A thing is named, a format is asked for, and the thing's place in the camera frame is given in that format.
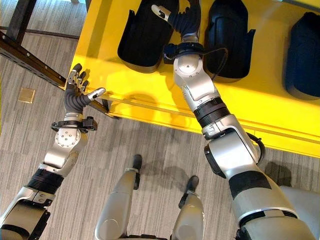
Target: floor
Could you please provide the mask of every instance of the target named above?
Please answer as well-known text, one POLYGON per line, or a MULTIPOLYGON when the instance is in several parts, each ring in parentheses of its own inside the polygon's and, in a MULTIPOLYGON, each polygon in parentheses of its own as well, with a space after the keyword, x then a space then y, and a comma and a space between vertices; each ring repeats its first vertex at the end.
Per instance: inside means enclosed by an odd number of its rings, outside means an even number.
MULTIPOLYGON (((17 0, 2 0, 1 26, 9 22, 17 0)), ((28 28, 79 35, 86 15, 84 4, 39 0, 28 28)), ((26 34, 22 45, 50 67, 67 76, 77 40, 26 34)), ((1 136, 0 212, 25 185, 54 142, 51 123, 63 119, 63 92, 0 57, 1 136), (21 89, 36 89, 33 104, 17 101, 21 89)), ((179 213, 185 183, 198 175, 204 239, 231 240, 237 226, 228 182, 214 175, 201 135, 128 119, 114 120, 92 108, 98 131, 88 134, 72 172, 63 181, 49 208, 45 240, 93 239, 95 224, 109 193, 134 154, 143 156, 141 182, 133 194, 129 234, 168 238, 179 213)), ((267 149, 260 165, 279 185, 320 192, 318 158, 267 149)))

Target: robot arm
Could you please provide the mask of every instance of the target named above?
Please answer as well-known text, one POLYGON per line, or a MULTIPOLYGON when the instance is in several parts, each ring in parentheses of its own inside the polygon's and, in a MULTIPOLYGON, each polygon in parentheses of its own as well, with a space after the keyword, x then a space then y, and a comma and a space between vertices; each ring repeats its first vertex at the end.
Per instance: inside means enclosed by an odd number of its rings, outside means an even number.
POLYGON ((47 207, 86 146, 86 133, 97 129, 93 117, 84 119, 83 108, 106 90, 98 88, 84 95, 88 81, 84 81, 85 72, 79 75, 81 69, 77 64, 67 79, 64 121, 52 124, 57 131, 53 147, 0 217, 0 239, 33 240, 41 236, 50 216, 47 207))
POLYGON ((252 141, 204 71, 201 56, 224 48, 205 51, 199 46, 200 4, 199 0, 189 2, 190 8, 173 16, 163 6, 153 5, 152 11, 181 33, 181 43, 165 47, 164 58, 174 59, 174 81, 209 141, 204 153, 213 172, 229 182, 240 228, 236 239, 314 240, 277 184, 257 166, 258 153, 252 141))

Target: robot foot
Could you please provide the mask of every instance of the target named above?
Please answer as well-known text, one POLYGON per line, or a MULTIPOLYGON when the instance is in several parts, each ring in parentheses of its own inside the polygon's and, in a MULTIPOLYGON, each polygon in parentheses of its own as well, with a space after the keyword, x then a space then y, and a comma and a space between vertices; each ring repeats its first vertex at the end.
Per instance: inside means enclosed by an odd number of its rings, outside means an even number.
POLYGON ((184 194, 181 197, 181 200, 178 205, 180 209, 185 205, 188 194, 190 194, 190 192, 194 193, 196 191, 198 184, 199 184, 199 178, 196 175, 193 175, 192 177, 189 178, 186 184, 184 194))

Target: black cable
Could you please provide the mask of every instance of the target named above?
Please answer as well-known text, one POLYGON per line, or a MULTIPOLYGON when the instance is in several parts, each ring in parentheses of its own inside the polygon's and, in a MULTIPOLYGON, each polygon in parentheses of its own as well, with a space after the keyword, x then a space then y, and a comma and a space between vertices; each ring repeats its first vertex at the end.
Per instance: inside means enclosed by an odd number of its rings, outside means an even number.
POLYGON ((212 48, 212 49, 209 49, 209 50, 203 50, 203 51, 193 51, 193 50, 187 50, 187 51, 182 51, 178 54, 175 54, 173 55, 172 57, 168 57, 166 56, 167 59, 169 60, 174 60, 178 57, 181 57, 183 55, 187 55, 187 54, 197 54, 197 55, 207 55, 207 54, 211 54, 211 53, 214 53, 214 52, 217 52, 217 51, 220 51, 220 50, 224 50, 225 54, 224 56, 227 56, 228 57, 228 49, 226 49, 225 47, 219 47, 219 48, 212 48))
POLYGON ((256 144, 258 144, 259 148, 260 148, 260 157, 258 159, 258 162, 257 164, 259 164, 261 162, 261 160, 264 159, 265 157, 265 154, 266 154, 266 147, 265 145, 263 144, 263 142, 261 141, 261 138, 257 138, 255 135, 252 135, 251 133, 246 133, 249 138, 254 141, 256 144))
POLYGON ((222 71, 222 69, 224 69, 224 66, 227 63, 227 60, 228 60, 228 50, 225 48, 223 58, 222 58, 219 66, 216 70, 216 73, 211 77, 212 80, 214 80, 216 78, 216 76, 218 76, 219 73, 222 71))

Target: yellow tabletop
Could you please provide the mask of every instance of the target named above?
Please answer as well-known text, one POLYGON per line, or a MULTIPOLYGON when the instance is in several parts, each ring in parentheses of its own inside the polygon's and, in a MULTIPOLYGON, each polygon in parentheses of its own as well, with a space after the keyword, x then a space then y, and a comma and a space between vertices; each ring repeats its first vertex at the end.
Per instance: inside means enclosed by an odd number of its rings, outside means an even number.
MULTIPOLYGON (((89 69, 88 91, 107 89, 102 97, 114 101, 112 115, 201 133, 174 83, 172 65, 161 63, 154 73, 139 73, 117 55, 129 10, 136 12, 140 2, 92 0, 72 65, 89 69)), ((213 1, 201 2, 203 43, 213 1)), ((248 29, 256 29, 250 73, 234 83, 217 82, 216 87, 230 112, 266 146, 320 157, 320 100, 297 99, 283 87, 290 29, 308 10, 273 0, 243 3, 249 12, 248 29)), ((180 35, 175 32, 170 42, 178 44, 180 35)))

